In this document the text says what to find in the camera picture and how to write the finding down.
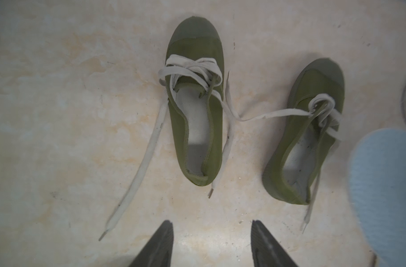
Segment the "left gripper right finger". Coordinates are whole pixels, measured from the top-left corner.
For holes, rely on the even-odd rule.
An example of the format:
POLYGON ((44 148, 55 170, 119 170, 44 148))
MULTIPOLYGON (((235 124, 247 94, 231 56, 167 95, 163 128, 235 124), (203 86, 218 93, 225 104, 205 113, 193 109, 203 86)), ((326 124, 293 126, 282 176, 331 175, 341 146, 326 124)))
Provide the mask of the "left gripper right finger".
POLYGON ((251 226, 254 267, 297 267, 297 264, 260 220, 251 226))

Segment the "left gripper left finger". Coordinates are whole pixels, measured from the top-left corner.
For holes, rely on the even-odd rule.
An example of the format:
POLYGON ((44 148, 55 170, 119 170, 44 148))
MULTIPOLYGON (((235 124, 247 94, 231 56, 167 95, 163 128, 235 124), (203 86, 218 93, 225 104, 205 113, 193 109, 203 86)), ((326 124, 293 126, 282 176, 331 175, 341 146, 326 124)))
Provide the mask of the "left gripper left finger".
POLYGON ((170 267, 174 245, 174 227, 165 220, 154 232, 129 267, 170 267))

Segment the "grey blue insole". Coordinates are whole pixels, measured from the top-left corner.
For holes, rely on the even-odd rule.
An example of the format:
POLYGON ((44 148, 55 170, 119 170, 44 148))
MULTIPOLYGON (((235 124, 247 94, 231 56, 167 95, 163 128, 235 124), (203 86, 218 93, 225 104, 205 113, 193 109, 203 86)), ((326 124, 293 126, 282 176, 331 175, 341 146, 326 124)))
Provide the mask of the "grey blue insole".
POLYGON ((406 267, 406 131, 376 130, 349 161, 358 222, 383 267, 406 267))

